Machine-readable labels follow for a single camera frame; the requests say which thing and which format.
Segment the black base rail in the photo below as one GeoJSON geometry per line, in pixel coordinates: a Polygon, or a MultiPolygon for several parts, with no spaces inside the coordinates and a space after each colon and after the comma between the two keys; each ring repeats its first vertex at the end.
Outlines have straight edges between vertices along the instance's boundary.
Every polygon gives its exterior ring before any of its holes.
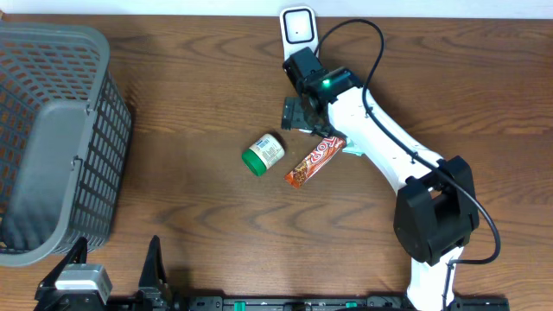
{"type": "Polygon", "coordinates": [[[108,301],[109,310],[182,311],[333,311],[333,310],[413,310],[401,295],[372,295],[357,298],[244,298],[196,296],[165,299],[146,295],[108,301]]]}

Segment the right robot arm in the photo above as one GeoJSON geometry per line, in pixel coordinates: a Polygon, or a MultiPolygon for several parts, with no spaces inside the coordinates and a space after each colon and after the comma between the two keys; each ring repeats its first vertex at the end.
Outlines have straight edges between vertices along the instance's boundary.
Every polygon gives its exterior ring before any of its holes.
{"type": "Polygon", "coordinates": [[[454,272],[480,224],[471,168],[459,156],[448,161],[427,149],[364,91],[349,69],[328,71],[311,48],[283,63],[297,95],[284,101],[282,127],[329,138],[346,137],[378,168],[397,196],[393,228],[410,255],[407,297],[418,310],[441,310],[453,299],[454,272]]]}

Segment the orange chocolate bar wrapper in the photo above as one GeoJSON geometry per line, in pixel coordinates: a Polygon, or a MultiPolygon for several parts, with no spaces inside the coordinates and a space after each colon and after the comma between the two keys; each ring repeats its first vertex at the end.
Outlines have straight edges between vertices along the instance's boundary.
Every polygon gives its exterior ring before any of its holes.
{"type": "Polygon", "coordinates": [[[323,138],[315,149],[284,176],[284,179],[294,188],[301,187],[345,146],[346,140],[343,138],[323,138]]]}

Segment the green lid white jar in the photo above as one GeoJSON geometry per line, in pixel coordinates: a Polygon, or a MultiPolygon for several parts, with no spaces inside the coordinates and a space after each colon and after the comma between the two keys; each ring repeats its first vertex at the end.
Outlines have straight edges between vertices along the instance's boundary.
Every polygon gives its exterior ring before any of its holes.
{"type": "Polygon", "coordinates": [[[284,154],[284,148],[278,140],[271,134],[265,134],[242,154],[242,160],[255,176],[261,176],[280,161],[284,154]]]}

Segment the teal wet wipes pack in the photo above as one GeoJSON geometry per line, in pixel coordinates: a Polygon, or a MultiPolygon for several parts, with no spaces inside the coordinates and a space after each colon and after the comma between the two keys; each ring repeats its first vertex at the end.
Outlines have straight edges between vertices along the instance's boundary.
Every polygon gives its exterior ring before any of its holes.
{"type": "Polygon", "coordinates": [[[348,153],[356,156],[362,156],[364,154],[363,150],[350,139],[346,140],[346,146],[342,149],[342,151],[344,153],[348,153]]]}

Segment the white barcode scanner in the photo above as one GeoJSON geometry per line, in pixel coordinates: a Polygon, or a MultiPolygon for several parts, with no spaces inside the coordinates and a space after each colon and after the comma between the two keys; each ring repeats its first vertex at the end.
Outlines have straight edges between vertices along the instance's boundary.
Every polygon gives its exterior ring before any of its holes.
{"type": "Polygon", "coordinates": [[[303,48],[315,51],[319,36],[315,12],[310,7],[303,5],[283,9],[279,21],[285,60],[303,48]]]}

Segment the grey plastic shopping basket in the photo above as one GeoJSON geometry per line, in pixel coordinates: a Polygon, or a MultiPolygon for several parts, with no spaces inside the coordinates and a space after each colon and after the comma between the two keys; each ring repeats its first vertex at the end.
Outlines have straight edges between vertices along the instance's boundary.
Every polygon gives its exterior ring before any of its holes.
{"type": "Polygon", "coordinates": [[[1,263],[108,240],[132,118],[96,29],[1,25],[1,263]]]}

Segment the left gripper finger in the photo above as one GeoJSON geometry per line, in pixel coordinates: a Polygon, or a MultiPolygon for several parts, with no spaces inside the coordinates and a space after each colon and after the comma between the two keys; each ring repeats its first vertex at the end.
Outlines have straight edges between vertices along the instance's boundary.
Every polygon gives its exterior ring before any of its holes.
{"type": "Polygon", "coordinates": [[[168,282],[162,262],[161,241],[156,235],[149,243],[138,288],[147,296],[168,298],[168,282]]]}
{"type": "Polygon", "coordinates": [[[42,280],[43,288],[53,288],[55,281],[60,276],[61,272],[70,263],[85,263],[87,259],[87,239],[80,237],[77,239],[71,250],[64,258],[47,274],[42,280]]]}

